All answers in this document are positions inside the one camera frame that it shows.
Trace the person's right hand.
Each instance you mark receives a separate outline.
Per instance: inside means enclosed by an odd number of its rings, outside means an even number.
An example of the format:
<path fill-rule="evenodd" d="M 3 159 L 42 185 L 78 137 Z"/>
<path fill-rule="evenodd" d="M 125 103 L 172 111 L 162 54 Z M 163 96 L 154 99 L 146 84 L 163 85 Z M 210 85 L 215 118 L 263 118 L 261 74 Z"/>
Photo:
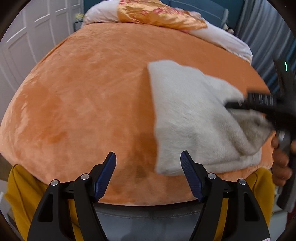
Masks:
<path fill-rule="evenodd" d="M 278 187 L 285 185 L 286 181 L 292 176 L 292 169 L 289 168 L 289 157 L 279 148 L 279 141 L 277 137 L 273 137 L 271 141 L 273 150 L 273 166 L 272 166 L 272 180 Z"/>

